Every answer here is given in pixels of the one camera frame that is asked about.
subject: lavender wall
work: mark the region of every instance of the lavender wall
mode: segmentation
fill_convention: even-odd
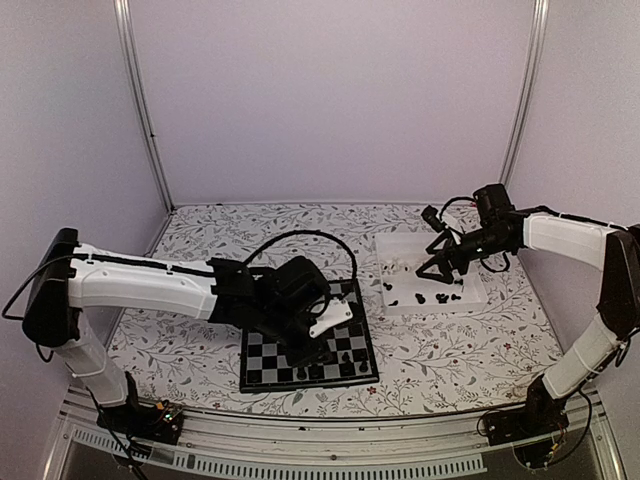
[[[163,211],[125,76],[112,2],[0,3],[0,303],[62,226],[143,253]],[[18,322],[0,321],[0,478],[42,474],[67,388]]]
[[[177,203],[442,200],[499,177],[533,2],[131,9]]]
[[[623,224],[640,223],[640,9],[637,2],[551,2],[531,115],[510,192]],[[574,262],[523,254],[566,348],[595,312],[600,276]],[[629,478],[640,478],[640,346],[599,391]]]

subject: metal frame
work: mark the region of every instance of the metal frame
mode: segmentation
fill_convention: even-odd
[[[164,168],[162,167],[162,162],[160,161],[156,135],[153,131],[151,116],[149,114],[149,108],[147,107],[147,100],[142,86],[142,75],[140,73],[140,64],[138,62],[138,54],[136,52],[136,44],[133,36],[129,1],[114,0],[114,6],[116,10],[116,20],[118,23],[122,53],[124,55],[129,83],[133,93],[133,100],[138,113],[138,120],[140,122],[140,128],[142,129],[144,143],[149,157],[149,164],[151,165],[151,172],[164,208],[167,213],[171,213],[175,210],[175,205],[171,198],[171,192],[169,191],[169,185],[164,173]]]
[[[502,172],[500,173],[500,183],[506,187],[511,182],[513,171],[522,143],[522,134],[524,132],[529,106],[533,94],[533,87],[538,73],[538,66],[542,57],[542,47],[544,45],[544,34],[547,25],[547,14],[549,12],[549,0],[535,0],[533,9],[533,23],[531,25],[531,36],[529,40],[529,52],[527,54],[527,66],[520,91],[520,101],[516,118],[511,129],[511,137],[507,146]]]
[[[588,391],[587,395],[594,408],[591,435],[587,441],[593,440],[603,478],[624,480],[626,477],[602,403],[595,390]],[[397,480],[445,478],[447,475],[416,477],[415,473],[416,469],[429,465],[482,458],[485,453],[512,448],[510,444],[491,447],[487,439],[477,433],[476,425],[482,413],[323,419],[187,408],[179,444],[175,447],[155,444],[151,457],[146,462],[141,460],[216,478],[246,478],[246,475],[239,475],[239,469],[245,467],[266,469],[272,474],[283,472],[282,478],[288,476],[290,480],[302,479],[305,471],[316,472],[309,478],[327,480],[344,478],[337,475],[338,471],[352,472],[351,478],[358,480],[382,478],[383,471],[390,472],[388,478]],[[570,430],[584,428],[587,407],[581,397],[569,399],[567,414]],[[107,433],[95,425],[95,420],[94,405],[86,390],[71,386],[56,422],[56,441],[47,462],[46,480],[60,478],[73,441],[119,454]],[[220,466],[225,469],[228,466],[231,475],[220,475]],[[479,473],[483,468],[480,462],[476,471]]]

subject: enclosure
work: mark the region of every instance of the enclosure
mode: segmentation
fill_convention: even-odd
[[[0,22],[3,304],[62,227],[175,262],[241,260],[277,234],[321,230],[357,259],[364,320],[332,333],[321,373],[283,372],[276,345],[266,353],[248,329],[86,309],[141,397],[185,408],[178,445],[144,457],[149,478],[531,476],[520,443],[489,445],[477,424],[525,401],[585,331],[601,273],[521,249],[508,271],[499,255],[495,269],[472,263],[466,293],[434,287],[465,308],[425,290],[426,310],[394,310],[413,293],[396,295],[386,269],[406,266],[401,234],[424,255],[427,205],[488,184],[519,209],[638,223],[636,2],[27,0],[5,2]],[[465,234],[481,227],[470,202],[447,213]],[[322,238],[260,262],[295,254],[349,278]],[[64,362],[43,364],[19,322],[0,328],[0,478],[131,475]],[[259,343],[261,360],[245,358]],[[539,477],[640,476],[639,361],[632,348],[590,382],[589,408],[571,397],[559,455],[579,448]],[[334,377],[356,381],[319,381]]]

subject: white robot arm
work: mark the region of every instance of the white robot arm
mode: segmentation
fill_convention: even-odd
[[[332,237],[294,231],[280,238],[301,233]],[[99,250],[80,244],[77,236],[74,229],[58,232],[40,267],[2,315],[22,320],[28,338],[64,360],[99,406],[101,426],[131,436],[175,444],[182,426],[181,409],[167,401],[155,407],[140,405],[133,378],[109,358],[80,315],[86,307],[161,310],[256,330],[283,344],[292,366],[322,361],[329,354],[322,333],[352,316],[349,304],[330,298],[327,280],[301,256],[277,269],[249,267],[255,255],[244,262],[161,261]],[[336,241],[351,257],[355,278],[353,253]],[[8,315],[31,280],[24,318]]]
[[[501,184],[476,191],[470,200],[481,228],[466,234],[452,232],[433,207],[424,210],[423,218],[440,235],[427,247],[432,257],[418,277],[451,283],[452,272],[466,274],[470,261],[520,248],[563,255],[602,272],[595,318],[563,358],[529,386],[525,406],[483,416],[492,445],[564,428],[567,399],[621,354],[640,329],[640,226],[604,224],[547,207],[516,210]]]

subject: table surface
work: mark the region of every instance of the table surface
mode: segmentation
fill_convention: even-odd
[[[127,310],[109,348],[142,396],[196,408],[300,417],[397,417],[460,412],[524,400],[531,380],[561,355],[520,262],[506,273],[481,269],[489,302],[481,312],[385,316],[374,236],[429,232],[420,205],[211,205],[182,207],[155,258],[244,259],[269,238],[292,229],[337,235],[356,254],[363,300],[380,368],[378,384],[296,392],[238,391],[240,332],[165,312]],[[475,210],[452,207],[465,231]],[[349,259],[322,238],[276,244],[256,265],[278,266],[295,254],[328,279],[348,278]],[[498,267],[500,259],[495,260]]]

